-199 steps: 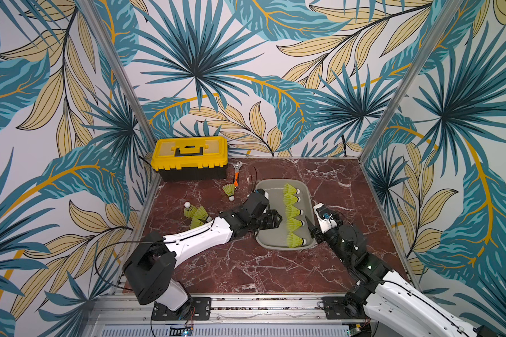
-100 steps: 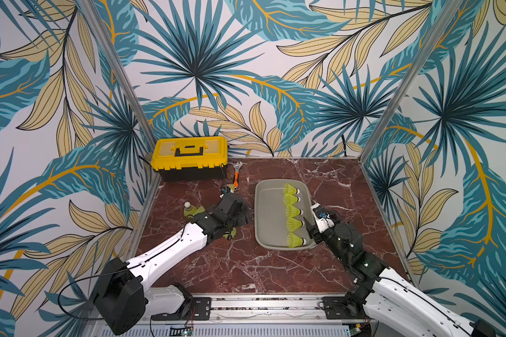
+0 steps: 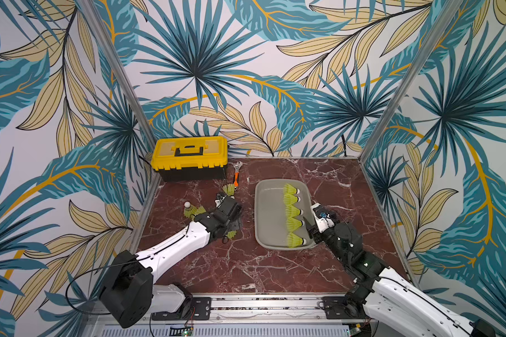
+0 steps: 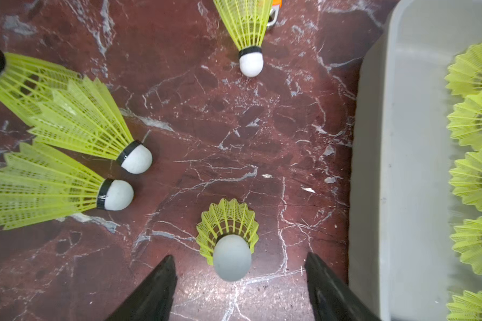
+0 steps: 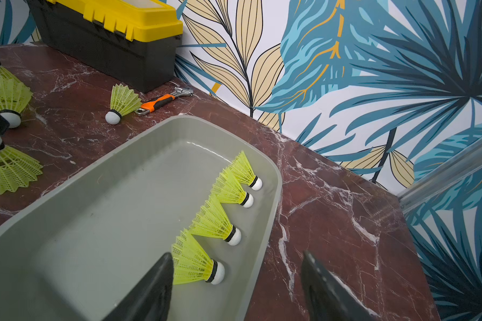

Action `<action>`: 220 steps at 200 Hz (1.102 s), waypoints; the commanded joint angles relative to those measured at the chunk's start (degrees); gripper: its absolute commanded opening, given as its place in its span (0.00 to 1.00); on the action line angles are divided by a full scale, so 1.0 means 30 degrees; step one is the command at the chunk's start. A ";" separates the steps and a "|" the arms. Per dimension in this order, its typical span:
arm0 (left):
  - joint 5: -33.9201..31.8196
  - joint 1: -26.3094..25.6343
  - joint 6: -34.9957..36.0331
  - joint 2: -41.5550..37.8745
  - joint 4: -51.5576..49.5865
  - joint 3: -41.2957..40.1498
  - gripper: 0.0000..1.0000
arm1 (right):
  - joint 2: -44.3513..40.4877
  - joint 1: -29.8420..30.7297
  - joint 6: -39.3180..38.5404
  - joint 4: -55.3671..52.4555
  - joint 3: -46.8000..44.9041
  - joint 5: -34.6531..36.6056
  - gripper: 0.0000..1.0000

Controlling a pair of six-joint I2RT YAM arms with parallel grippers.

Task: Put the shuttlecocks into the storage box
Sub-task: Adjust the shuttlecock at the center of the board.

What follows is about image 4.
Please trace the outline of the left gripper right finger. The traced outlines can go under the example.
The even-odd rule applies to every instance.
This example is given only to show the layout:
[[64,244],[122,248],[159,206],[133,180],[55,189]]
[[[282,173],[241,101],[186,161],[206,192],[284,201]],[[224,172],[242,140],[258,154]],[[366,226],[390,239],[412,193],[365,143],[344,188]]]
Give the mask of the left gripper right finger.
[[379,321],[317,254],[307,254],[305,270],[309,300],[316,320]]

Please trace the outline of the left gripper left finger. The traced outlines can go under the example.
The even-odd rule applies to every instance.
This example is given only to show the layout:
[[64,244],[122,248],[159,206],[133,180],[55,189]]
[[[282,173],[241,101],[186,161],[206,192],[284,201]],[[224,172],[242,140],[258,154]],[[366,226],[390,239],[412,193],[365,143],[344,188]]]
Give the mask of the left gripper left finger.
[[107,320],[169,320],[178,277],[167,255]]

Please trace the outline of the grey plastic storage tray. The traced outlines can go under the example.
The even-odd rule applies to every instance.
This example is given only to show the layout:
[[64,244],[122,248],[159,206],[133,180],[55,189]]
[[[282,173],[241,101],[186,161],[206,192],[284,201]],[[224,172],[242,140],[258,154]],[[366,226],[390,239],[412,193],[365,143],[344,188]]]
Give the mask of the grey plastic storage tray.
[[482,41],[482,1],[400,1],[360,69],[351,191],[349,287],[382,320],[444,320],[453,295],[482,291],[451,234],[480,212],[452,194],[467,148],[450,137],[459,98],[445,76]]

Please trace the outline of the yellow-green shuttlecock four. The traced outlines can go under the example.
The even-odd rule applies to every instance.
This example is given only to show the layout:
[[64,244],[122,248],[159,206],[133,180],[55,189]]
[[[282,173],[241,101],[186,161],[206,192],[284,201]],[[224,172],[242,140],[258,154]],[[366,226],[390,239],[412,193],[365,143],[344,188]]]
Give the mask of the yellow-green shuttlecock four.
[[452,302],[447,304],[447,308],[447,320],[482,321],[482,291],[464,291],[462,295],[453,295]]

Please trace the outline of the yellow-green shuttlecock six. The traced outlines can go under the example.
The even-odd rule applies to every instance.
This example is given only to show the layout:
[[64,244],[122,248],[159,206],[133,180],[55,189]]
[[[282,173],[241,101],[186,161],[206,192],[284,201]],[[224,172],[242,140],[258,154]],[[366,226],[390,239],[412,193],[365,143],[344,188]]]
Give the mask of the yellow-green shuttlecock six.
[[452,250],[459,254],[460,262],[470,265],[475,274],[482,276],[482,216],[465,219],[454,227],[450,238],[454,242]]

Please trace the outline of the yellow-green shuttlecock three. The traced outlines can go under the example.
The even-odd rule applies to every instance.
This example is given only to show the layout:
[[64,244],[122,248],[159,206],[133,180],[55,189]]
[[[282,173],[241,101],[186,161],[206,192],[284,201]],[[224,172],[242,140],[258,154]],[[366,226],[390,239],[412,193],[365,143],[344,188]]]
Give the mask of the yellow-green shuttlecock three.
[[464,159],[455,161],[449,173],[453,194],[460,197],[464,205],[473,205],[482,212],[482,149],[467,152]]

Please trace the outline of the yellow-green shuttlecock eight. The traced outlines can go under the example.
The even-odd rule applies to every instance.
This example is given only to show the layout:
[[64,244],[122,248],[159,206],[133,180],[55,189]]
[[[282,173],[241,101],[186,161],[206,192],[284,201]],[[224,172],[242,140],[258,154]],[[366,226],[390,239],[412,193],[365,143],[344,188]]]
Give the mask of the yellow-green shuttlecock eight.
[[131,174],[146,172],[151,151],[133,138],[119,107],[99,79],[70,80],[38,104],[29,133],[40,143],[116,161]]

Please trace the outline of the yellow-green shuttlecock one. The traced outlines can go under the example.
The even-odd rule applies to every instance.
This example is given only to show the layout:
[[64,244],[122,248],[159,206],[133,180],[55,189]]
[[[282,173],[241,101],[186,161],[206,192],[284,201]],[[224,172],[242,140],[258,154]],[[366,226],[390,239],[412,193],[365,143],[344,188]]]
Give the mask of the yellow-green shuttlecock one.
[[470,146],[474,151],[482,149],[482,91],[470,94],[463,102],[455,104],[447,116],[447,129],[451,138],[460,146]]

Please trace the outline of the yellow-green shuttlecock two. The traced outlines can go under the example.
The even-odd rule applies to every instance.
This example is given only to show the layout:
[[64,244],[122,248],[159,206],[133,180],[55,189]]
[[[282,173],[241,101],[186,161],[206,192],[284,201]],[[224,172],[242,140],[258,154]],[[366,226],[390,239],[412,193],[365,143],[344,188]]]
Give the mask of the yellow-green shuttlecock two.
[[445,76],[446,88],[453,96],[466,97],[482,91],[482,43],[470,45],[455,57]]

